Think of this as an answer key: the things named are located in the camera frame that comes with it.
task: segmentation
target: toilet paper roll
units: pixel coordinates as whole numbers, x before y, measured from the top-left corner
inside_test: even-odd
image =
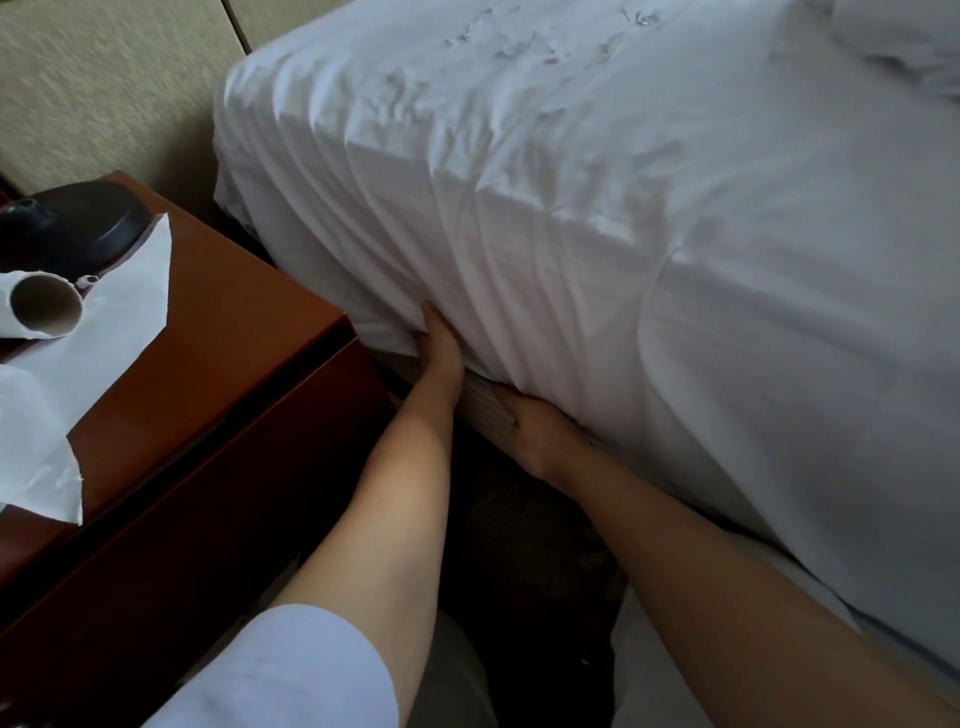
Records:
[[[56,339],[84,316],[84,300],[67,279],[41,271],[0,274],[0,338]]]

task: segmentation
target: bed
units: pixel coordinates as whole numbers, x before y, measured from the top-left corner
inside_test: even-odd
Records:
[[[960,666],[956,104],[790,0],[356,0],[215,123],[220,205],[369,347],[434,301],[477,375]]]

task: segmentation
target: sleeve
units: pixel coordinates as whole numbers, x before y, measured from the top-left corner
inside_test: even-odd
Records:
[[[345,619],[286,604],[256,617],[144,728],[396,728],[394,684]]]

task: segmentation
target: brown wooden tabletop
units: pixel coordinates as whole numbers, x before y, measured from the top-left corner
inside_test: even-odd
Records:
[[[70,432],[94,521],[147,473],[344,314],[149,188],[115,172],[153,214],[170,215],[167,326]],[[78,527],[8,506],[0,513],[0,587]]]

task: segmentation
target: nightstand drawer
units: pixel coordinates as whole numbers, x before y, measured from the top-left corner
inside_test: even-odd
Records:
[[[0,725],[137,725],[336,522],[392,408],[356,340],[0,635]]]

